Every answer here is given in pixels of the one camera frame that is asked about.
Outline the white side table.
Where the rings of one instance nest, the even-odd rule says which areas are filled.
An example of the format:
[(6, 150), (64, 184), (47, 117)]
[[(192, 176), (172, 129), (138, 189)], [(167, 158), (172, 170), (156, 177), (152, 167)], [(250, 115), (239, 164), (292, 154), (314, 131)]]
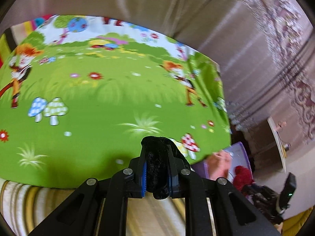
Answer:
[(290, 149), (291, 145), (289, 143), (283, 142), (283, 140), (280, 137), (280, 132), (287, 126), (287, 123), (285, 121), (275, 123), (272, 117), (269, 117), (267, 119), (267, 122), (268, 122), (268, 125), (270, 126), (271, 132), (275, 139), (277, 149), (279, 151), (282, 172), (286, 173), (287, 151)]

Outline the dark brown knitted cloth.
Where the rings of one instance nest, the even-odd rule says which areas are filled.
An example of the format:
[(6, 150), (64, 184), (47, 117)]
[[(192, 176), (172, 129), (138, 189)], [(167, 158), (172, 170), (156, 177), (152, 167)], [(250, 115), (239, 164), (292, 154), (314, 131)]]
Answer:
[(145, 159), (145, 188), (157, 200), (177, 197), (172, 186), (169, 156), (177, 153), (174, 142), (167, 137), (146, 136), (142, 139), (142, 155)]

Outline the dark red knitted cloth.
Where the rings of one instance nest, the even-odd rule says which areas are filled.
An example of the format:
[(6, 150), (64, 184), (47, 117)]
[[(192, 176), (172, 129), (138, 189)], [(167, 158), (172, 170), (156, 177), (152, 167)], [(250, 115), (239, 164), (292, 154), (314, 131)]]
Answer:
[(236, 166), (234, 169), (235, 177), (233, 179), (233, 186), (242, 192), (246, 185), (252, 185), (254, 182), (251, 170), (244, 166)]

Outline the colourful cartoon play mat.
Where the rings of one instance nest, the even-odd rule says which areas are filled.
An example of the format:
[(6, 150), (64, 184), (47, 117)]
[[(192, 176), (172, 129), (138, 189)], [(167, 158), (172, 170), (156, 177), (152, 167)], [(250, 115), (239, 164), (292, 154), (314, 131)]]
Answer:
[(56, 15), (1, 35), (1, 178), (75, 188), (164, 136), (195, 163), (230, 142), (218, 65), (162, 33)]

